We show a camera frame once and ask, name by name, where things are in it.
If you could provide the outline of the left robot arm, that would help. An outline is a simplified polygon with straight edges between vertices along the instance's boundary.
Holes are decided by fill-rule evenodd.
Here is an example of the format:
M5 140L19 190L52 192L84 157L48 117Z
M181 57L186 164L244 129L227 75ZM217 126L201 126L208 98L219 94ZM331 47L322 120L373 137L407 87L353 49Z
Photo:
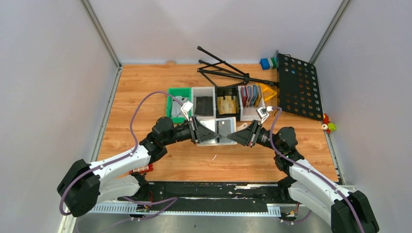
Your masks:
M161 117L152 131L135 147L111 158L87 163L75 161L60 184L60 212L64 216L80 217L96 204L131 197L143 186L134 175L119 176L134 168L148 166L167 154L167 145L190 140L194 144L219 138L219 134L204 126L196 117L174 126L169 117Z

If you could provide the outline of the dark grey credit card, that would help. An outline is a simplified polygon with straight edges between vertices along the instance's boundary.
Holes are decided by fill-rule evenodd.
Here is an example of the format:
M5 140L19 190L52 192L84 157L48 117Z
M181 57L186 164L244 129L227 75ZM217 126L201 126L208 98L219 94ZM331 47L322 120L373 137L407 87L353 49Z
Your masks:
M232 140L228 139L227 135L232 133L232 121L230 119L217 120L216 124L216 133L219 134L217 143L231 144Z

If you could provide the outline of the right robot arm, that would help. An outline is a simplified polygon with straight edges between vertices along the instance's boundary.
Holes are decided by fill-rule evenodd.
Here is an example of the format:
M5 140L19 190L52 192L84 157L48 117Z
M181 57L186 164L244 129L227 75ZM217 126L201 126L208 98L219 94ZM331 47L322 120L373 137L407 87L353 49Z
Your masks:
M380 228L366 195L350 191L317 171L301 155L293 127L272 133L254 120L247 128L227 136L237 143L256 144L275 152L275 165L286 178L279 181L288 196L322 218L334 233L377 233Z

